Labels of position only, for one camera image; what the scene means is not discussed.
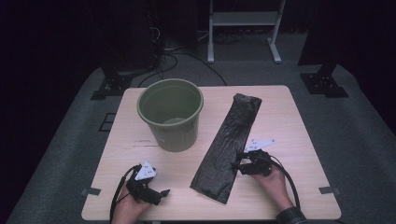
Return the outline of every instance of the wooden tabletop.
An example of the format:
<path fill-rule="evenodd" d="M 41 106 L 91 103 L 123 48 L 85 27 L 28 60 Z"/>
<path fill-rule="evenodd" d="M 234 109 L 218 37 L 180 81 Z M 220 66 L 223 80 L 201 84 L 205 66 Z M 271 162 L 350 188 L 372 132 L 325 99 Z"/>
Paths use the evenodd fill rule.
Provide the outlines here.
<path fill-rule="evenodd" d="M 285 86 L 200 87 L 204 107 L 200 113 L 195 144 L 178 153 L 158 147 L 149 126 L 137 115 L 136 102 L 141 88 L 124 93 L 110 135 L 99 162 L 92 188 L 82 210 L 86 220 L 108 220 L 112 197 L 125 172 L 149 161 L 157 176 L 149 187 L 170 189 L 158 206 L 142 220 L 264 220 L 275 219 L 278 211 L 259 184 L 248 175 L 236 176 L 227 204 L 216 202 L 190 188 L 190 183 L 233 103 L 236 93 L 262 99 L 247 143 L 252 139 L 275 139 L 263 150 L 277 157 L 290 173 L 297 188 L 302 211 L 309 219 L 337 219 L 340 208 L 332 193 L 319 188 L 329 182 L 318 160 L 290 91 Z M 288 184 L 291 200 L 294 197 Z"/>

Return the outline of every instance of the person's right hand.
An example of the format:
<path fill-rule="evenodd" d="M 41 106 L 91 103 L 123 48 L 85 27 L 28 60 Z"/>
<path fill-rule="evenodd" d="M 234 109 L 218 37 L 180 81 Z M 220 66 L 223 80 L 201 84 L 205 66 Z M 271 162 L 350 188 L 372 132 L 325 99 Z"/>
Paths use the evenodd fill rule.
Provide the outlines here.
<path fill-rule="evenodd" d="M 252 175 L 254 179 L 264 188 L 266 194 L 271 201 L 276 205 L 279 211 L 283 211 L 290 207 L 293 207 L 288 191 L 286 189 L 286 181 L 283 173 L 274 165 L 272 165 L 271 174 L 268 176 L 263 175 Z"/>

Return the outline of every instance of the folded garbage bag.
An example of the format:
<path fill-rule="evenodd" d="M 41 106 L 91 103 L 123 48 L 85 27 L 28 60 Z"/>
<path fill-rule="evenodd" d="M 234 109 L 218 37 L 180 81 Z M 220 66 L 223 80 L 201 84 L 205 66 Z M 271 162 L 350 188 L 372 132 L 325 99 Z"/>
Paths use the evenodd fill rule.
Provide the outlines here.
<path fill-rule="evenodd" d="M 227 203 L 237 173 L 233 164 L 241 162 L 237 153 L 245 149 L 261 103 L 260 98 L 240 93 L 233 97 L 230 111 L 206 152 L 190 188 L 218 202 Z"/>

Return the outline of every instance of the gray carpet floor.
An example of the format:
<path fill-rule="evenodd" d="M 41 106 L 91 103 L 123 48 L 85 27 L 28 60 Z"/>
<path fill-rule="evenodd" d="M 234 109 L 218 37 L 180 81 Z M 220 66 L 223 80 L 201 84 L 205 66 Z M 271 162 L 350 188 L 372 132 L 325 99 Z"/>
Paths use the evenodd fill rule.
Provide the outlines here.
<path fill-rule="evenodd" d="M 288 86 L 331 186 L 341 191 L 335 196 L 342 211 L 340 220 L 346 224 L 396 223 L 396 137 L 356 79 L 338 65 L 333 77 L 349 97 L 311 95 L 300 74 L 317 72 L 318 66 L 297 66 L 306 34 L 278 36 L 282 64 L 274 63 L 265 37 L 244 35 L 237 43 L 215 45 L 215 63 L 210 67 L 229 86 Z M 196 51 L 174 51 L 176 67 L 160 76 L 184 78 L 198 86 L 224 85 L 208 66 L 190 55 L 175 54 L 180 52 L 206 61 L 205 44 Z M 176 62 L 171 56 L 162 57 L 162 61 L 162 70 Z M 137 87 L 155 72 L 134 78 L 131 86 Z M 150 77 L 141 87 L 160 76 Z M 108 137 L 107 132 L 98 132 L 99 127 L 107 113 L 117 112 L 121 100 L 120 96 L 90 100 L 103 79 L 98 68 L 81 87 L 8 223 L 96 223 L 81 218 L 86 199 L 81 192 L 91 186 Z"/>

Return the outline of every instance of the black sleeve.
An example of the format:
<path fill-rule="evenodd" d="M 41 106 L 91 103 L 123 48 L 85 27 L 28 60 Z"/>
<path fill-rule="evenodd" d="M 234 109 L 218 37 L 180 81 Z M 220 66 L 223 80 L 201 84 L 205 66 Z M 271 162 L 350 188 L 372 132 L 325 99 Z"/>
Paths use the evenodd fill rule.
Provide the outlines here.
<path fill-rule="evenodd" d="M 307 224 L 303 212 L 297 207 L 291 207 L 283 210 L 279 215 L 276 216 L 276 220 L 279 224 Z"/>

